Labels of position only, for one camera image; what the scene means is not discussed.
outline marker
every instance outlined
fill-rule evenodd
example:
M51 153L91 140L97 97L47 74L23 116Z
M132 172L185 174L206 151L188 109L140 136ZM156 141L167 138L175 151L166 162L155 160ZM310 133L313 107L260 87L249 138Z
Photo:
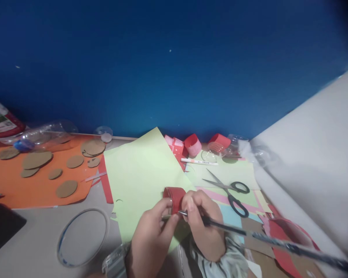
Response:
M204 165L212 165L212 166L218 166L217 163L211 163L207 161L200 161L200 160L194 160L194 159L188 159L188 158L182 158L182 162L187 162L187 163L194 163L194 164L204 164Z

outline black scissors handle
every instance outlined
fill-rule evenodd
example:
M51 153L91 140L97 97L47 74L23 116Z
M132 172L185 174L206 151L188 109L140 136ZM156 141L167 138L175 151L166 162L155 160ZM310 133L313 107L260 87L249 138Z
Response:
M237 184L241 184L245 188L245 190L236 187ZM242 193L242 194L250 193L250 189L248 188L248 186L245 183L242 183L240 181L234 181L233 183L231 183L231 187L238 193Z
M239 200L237 200L233 195L228 194L228 201L235 213L237 213L242 218L248 218L249 217L249 211L244 207L243 204ZM237 208L235 207L234 203L236 203L243 211L244 214L241 214Z

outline phone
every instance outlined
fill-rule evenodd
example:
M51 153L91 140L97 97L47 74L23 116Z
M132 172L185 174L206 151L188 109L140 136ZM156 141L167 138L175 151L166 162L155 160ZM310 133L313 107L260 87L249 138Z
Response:
M0 204L0 248L22 229L26 222L27 220L18 213Z

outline hand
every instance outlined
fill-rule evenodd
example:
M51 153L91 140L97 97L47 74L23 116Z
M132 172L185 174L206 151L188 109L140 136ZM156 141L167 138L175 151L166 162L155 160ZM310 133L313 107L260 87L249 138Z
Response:
M165 225L162 222L171 206L169 198L161 199L140 218L126 257L129 278L151 278L159 272L179 221L179 215L174 214Z
M225 253L224 232L213 226L205 227L201 215L206 215L219 223L223 223L219 206L202 190L188 191L182 200L182 210L186 210L188 217L184 219L191 227L193 239L204 255L213 262Z

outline green paper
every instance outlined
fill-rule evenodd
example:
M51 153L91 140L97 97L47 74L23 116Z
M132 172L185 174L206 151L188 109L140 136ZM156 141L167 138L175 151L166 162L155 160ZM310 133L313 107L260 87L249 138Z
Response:
M108 180L118 216L122 242L131 241L144 211L161 198L166 186L195 190L156 127L139 139L104 152ZM188 225L179 223L169 252L189 233Z
M203 160L201 157L202 152L203 151L200 151L194 159ZM232 159L218 159L217 163L219 164L218 166L187 163L186 170L189 171L187 177L195 187L204 187L224 196L227 196L227 193L223 189L203 180L206 179L216 182L207 169L209 169L225 185L231 185L232 182L239 181L246 184L250 190L260 190L254 177L254 167L252 163L248 161L235 161ZM229 190L229 192L242 203L253 207L259 207L254 194L242 194L237 193L234 190Z

